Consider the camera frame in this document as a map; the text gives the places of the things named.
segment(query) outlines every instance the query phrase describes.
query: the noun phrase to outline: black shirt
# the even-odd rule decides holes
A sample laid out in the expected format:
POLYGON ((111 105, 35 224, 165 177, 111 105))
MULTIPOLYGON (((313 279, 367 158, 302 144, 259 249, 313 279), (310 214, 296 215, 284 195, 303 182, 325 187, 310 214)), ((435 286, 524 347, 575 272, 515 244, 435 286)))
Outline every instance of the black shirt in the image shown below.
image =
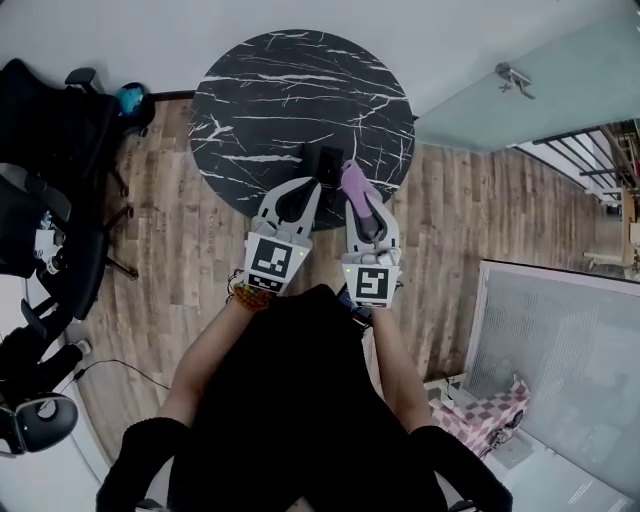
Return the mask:
POLYGON ((254 317, 191 429, 166 418, 131 427, 99 512, 129 512, 173 455, 169 505, 179 512, 284 511, 302 496, 318 512, 444 511, 434 471, 486 512, 511 509, 508 491, 453 436, 407 434, 373 389, 358 327, 325 286, 254 317))

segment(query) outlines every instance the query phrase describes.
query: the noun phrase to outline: baseboard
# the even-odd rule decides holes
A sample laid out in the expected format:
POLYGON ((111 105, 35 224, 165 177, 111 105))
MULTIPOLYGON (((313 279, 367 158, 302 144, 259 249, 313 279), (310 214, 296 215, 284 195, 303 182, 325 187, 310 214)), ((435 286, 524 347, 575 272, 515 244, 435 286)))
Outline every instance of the baseboard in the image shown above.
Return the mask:
POLYGON ((173 100, 190 100, 195 96, 196 91, 168 91, 168 92, 153 92, 149 94, 149 97, 153 101, 173 101, 173 100))

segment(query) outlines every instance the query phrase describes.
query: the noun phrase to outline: wooden floor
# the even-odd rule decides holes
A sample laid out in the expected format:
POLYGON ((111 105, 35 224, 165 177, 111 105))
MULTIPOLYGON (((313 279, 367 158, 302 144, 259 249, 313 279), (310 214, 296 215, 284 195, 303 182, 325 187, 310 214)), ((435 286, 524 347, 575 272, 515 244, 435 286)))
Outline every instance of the wooden floor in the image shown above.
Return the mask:
MULTIPOLYGON (((140 279, 107 271, 86 325, 87 361, 119 358, 170 384, 187 346, 223 306, 227 277, 243 262, 248 219, 219 200, 188 150, 188 101, 158 104, 149 135, 132 136, 120 169, 135 218, 113 237, 115 257, 140 279)), ((122 204, 116 194, 111 210, 122 204)), ((420 374, 463 368, 482 258, 585 269, 602 216, 591 196, 556 172, 507 150, 479 156, 416 147, 405 183, 388 204, 402 231, 404 288, 394 309, 420 374)), ((313 235, 314 250, 292 286, 338 290, 344 229, 313 235)), ((375 361, 366 344, 368 361, 375 361)), ((79 382, 107 454, 124 430, 153 416, 166 391, 117 364, 79 382)))

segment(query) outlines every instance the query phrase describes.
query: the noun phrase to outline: glass panel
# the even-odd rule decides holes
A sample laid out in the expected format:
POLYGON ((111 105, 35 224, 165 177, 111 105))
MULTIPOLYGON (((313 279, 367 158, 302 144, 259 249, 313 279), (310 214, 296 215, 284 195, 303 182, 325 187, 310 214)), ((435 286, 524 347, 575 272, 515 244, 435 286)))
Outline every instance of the glass panel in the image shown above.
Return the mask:
POLYGON ((523 428, 614 489, 640 498, 640 297, 491 270, 477 397, 513 372, 533 396, 523 428))

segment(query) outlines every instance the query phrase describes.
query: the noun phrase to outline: pink object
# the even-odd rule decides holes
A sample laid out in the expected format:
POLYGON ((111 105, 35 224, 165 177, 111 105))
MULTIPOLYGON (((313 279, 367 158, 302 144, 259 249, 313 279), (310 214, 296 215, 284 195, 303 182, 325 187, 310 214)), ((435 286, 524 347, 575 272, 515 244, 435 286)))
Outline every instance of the pink object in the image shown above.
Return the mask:
POLYGON ((373 188, 369 180, 365 177, 360 166, 355 160, 347 160, 342 167, 342 178, 340 180, 342 190, 347 194, 349 201, 353 205, 358 217, 366 219, 373 213, 367 204, 365 194, 371 194, 378 199, 382 199, 380 193, 373 188))
POLYGON ((513 380, 508 393, 496 393, 464 408, 454 406, 452 410, 434 398, 429 402, 433 408, 433 424, 456 436, 476 455, 482 455, 489 446, 489 434, 529 407, 529 388, 516 375, 513 380))

